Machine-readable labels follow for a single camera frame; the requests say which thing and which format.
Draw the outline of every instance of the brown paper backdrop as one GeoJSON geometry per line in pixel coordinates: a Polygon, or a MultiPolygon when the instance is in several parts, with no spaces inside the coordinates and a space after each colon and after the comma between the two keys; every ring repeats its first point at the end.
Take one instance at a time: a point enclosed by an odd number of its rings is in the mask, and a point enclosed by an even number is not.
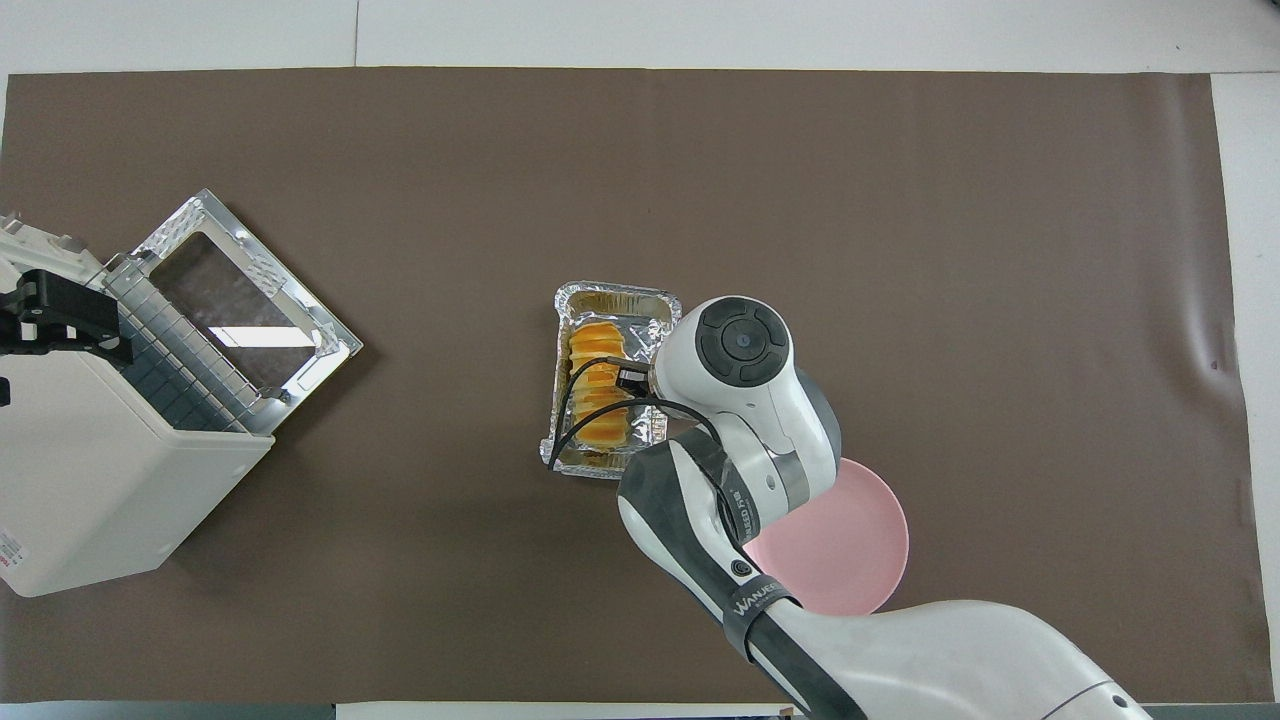
{"type": "Polygon", "coordinates": [[[31,224],[105,258],[205,186],[369,348],[160,570],[0,592],[0,700],[781,700],[608,483],[539,468],[582,278],[787,318],[906,510],[891,607],[1027,607],[1144,701],[1271,697],[1207,77],[10,81],[31,224]]]}

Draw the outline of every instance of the white table surface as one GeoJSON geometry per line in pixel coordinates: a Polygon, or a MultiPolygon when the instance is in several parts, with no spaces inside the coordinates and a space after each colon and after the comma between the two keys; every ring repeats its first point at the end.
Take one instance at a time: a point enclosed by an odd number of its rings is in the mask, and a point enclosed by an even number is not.
{"type": "MultiPolygon", "coordinates": [[[[351,65],[1213,73],[1280,687],[1280,9],[1267,0],[0,0],[0,88],[12,73],[351,65]]],[[[772,714],[778,706],[392,702],[338,710],[342,720],[539,720],[772,714]]]]}

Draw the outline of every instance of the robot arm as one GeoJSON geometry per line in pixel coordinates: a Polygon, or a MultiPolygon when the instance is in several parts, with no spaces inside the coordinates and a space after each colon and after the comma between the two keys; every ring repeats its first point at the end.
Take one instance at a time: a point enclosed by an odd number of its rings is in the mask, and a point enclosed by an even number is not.
{"type": "Polygon", "coordinates": [[[663,343],[657,395],[707,415],[646,448],[618,486],[640,550],[685,585],[809,717],[1075,720],[1149,717],[1048,624],[1009,606],[948,601],[865,618],[817,615],[741,543],[832,486],[840,429],[794,366],[764,304],[717,299],[663,343]]]}

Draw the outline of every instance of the aluminum foil tray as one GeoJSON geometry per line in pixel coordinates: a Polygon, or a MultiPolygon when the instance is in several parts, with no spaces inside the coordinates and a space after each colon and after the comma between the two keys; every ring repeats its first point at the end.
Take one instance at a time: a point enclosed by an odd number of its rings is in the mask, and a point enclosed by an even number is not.
{"type": "MultiPolygon", "coordinates": [[[[628,360],[653,363],[662,341],[680,320],[680,300],[669,292],[648,287],[577,281],[556,291],[556,313],[559,331],[556,334],[556,374],[552,379],[552,406],[548,436],[539,445],[543,462],[550,459],[556,441],[556,419],[561,398],[568,391],[568,338],[589,323],[608,320],[622,332],[622,351],[628,360]]],[[[563,433],[572,423],[566,413],[563,433]]],[[[667,439],[667,415],[657,407],[628,407],[627,442],[608,452],[571,442],[556,461],[556,470],[566,475],[617,479],[635,452],[667,439]]]]}

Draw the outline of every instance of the pink round plate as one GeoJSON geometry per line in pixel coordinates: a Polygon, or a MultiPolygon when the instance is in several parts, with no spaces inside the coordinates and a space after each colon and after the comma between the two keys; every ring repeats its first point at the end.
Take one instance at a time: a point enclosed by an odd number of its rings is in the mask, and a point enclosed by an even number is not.
{"type": "Polygon", "coordinates": [[[879,475],[840,459],[836,484],[744,546],[806,610],[867,615],[906,569],[906,516],[879,475]]]}

